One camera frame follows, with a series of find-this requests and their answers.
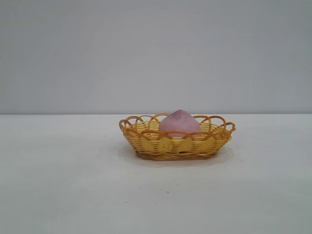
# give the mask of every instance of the basket base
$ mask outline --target basket base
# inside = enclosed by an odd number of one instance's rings
[[[184,160],[206,160],[214,157],[216,153],[207,155],[207,154],[181,154],[181,155],[170,155],[170,154],[162,154],[162,155],[150,155],[150,154],[142,154],[136,152],[136,155],[139,158],[153,161],[184,161]]]

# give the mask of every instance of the white backdrop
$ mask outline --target white backdrop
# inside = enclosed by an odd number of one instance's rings
[[[312,113],[312,0],[1,0],[0,114]]]

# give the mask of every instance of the white table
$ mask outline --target white table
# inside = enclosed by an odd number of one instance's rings
[[[224,115],[219,156],[182,162],[136,158],[127,116],[0,116],[0,233],[312,233],[312,115]]]

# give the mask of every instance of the wicker basket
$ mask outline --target wicker basket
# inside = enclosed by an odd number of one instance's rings
[[[235,130],[235,124],[226,122],[223,117],[194,116],[201,120],[200,132],[163,133],[158,130],[158,118],[168,115],[130,116],[119,122],[123,135],[139,157],[156,161],[208,159],[231,139],[231,133]],[[215,119],[220,119],[222,124],[213,124]],[[171,137],[170,133],[183,133],[185,136]]]

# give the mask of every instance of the basket rim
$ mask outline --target basket rim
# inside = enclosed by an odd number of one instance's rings
[[[119,127],[121,129],[121,131],[124,134],[128,134],[129,132],[132,132],[140,137],[145,138],[146,140],[155,140],[155,139],[150,139],[146,134],[158,134],[158,137],[156,140],[161,140],[162,138],[169,138],[171,140],[176,140],[176,139],[186,139],[186,138],[190,138],[191,140],[197,140],[196,139],[196,135],[198,134],[202,134],[202,135],[206,135],[205,137],[203,137],[200,141],[205,141],[208,140],[209,138],[213,137],[216,139],[216,137],[218,135],[227,135],[227,138],[231,139],[231,134],[232,132],[234,132],[236,130],[235,128],[235,124],[232,122],[226,122],[225,119],[221,116],[206,116],[206,115],[198,115],[198,116],[193,116],[194,118],[203,118],[203,120],[199,123],[199,124],[207,124],[206,122],[208,122],[208,124],[217,126],[217,127],[222,127],[224,128],[224,131],[222,131],[222,133],[211,133],[209,131],[199,131],[199,132],[192,132],[192,133],[187,133],[184,131],[168,131],[168,132],[162,132],[159,130],[144,130],[142,132],[137,131],[134,128],[131,128],[131,126],[133,125],[137,125],[137,124],[146,124],[146,123],[151,123],[152,121],[157,121],[158,123],[161,122],[161,120],[159,120],[157,117],[159,116],[169,116],[169,113],[159,113],[156,115],[140,115],[140,116],[129,116],[126,119],[122,119],[119,121]],[[150,120],[146,121],[143,120],[143,117],[149,117]],[[212,119],[217,118],[222,120],[223,124],[221,125],[217,125],[217,124],[213,124],[212,123]],[[184,137],[172,137],[170,136],[171,133],[182,133],[185,136]]]

